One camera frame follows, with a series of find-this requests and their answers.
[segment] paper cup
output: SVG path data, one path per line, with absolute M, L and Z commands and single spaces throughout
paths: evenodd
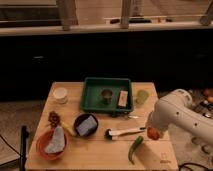
M 56 88 L 53 91 L 53 97 L 54 97 L 54 99 L 56 100 L 56 102 L 58 102 L 60 104 L 64 104 L 64 103 L 67 102 L 67 100 L 68 100 L 67 94 L 68 94 L 68 91 L 64 87 Z

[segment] terracotta bowl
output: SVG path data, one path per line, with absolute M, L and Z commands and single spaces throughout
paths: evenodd
M 42 157 L 45 160 L 56 160 L 60 158 L 65 151 L 65 148 L 67 146 L 67 135 L 64 134 L 65 138 L 65 147 L 64 150 L 58 153 L 53 153 L 53 154 L 47 154 L 45 153 L 44 149 L 45 147 L 49 144 L 50 140 L 52 139 L 54 130 L 51 129 L 50 131 L 45 132 L 43 135 L 41 135 L 36 143 L 36 151 L 39 154 L 40 157 Z

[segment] green vegetable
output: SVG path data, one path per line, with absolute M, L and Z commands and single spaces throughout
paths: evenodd
M 142 136 L 138 136 L 137 139 L 132 143 L 130 149 L 129 149 L 129 153 L 128 153 L 128 159 L 132 164 L 135 164 L 133 161 L 133 153 L 134 151 L 139 147 L 139 145 L 143 142 L 143 137 Z

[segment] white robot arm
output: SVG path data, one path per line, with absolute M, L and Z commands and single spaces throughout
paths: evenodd
M 155 103 L 147 125 L 164 132 L 173 123 L 213 146 L 213 120 L 191 110 L 192 105 L 191 95 L 183 89 L 177 89 Z

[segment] floor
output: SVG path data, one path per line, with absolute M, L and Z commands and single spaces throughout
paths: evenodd
M 121 14 L 121 0 L 90 0 L 76 1 L 79 24 L 104 24 L 109 18 L 118 18 Z M 171 18 L 173 21 L 197 21 L 207 11 L 211 0 L 135 0 L 136 13 L 145 18 L 160 21 L 160 18 Z M 55 5 L 55 0 L 1 0 L 1 4 L 49 4 Z M 23 8 L 14 10 L 1 7 L 0 20 L 55 20 L 58 10 L 53 8 Z
M 158 93 L 159 97 L 167 94 L 167 92 Z M 27 151 L 30 147 L 32 138 L 35 134 L 36 127 L 42 113 L 45 101 L 18 101 L 18 102 L 1 102 L 0 103 L 0 134 L 19 151 L 21 126 L 26 125 L 30 133 L 27 143 Z M 171 136 L 174 151 L 178 164 L 185 162 L 194 162 L 202 164 L 209 169 L 213 169 L 213 151 L 206 154 L 201 150 L 201 145 L 192 143 L 193 137 L 190 133 L 170 125 L 169 133 Z M 8 148 L 0 139 L 0 164 L 11 159 L 15 159 L 18 155 Z M 2 171 L 18 171 L 18 164 L 13 163 L 6 167 L 1 167 Z

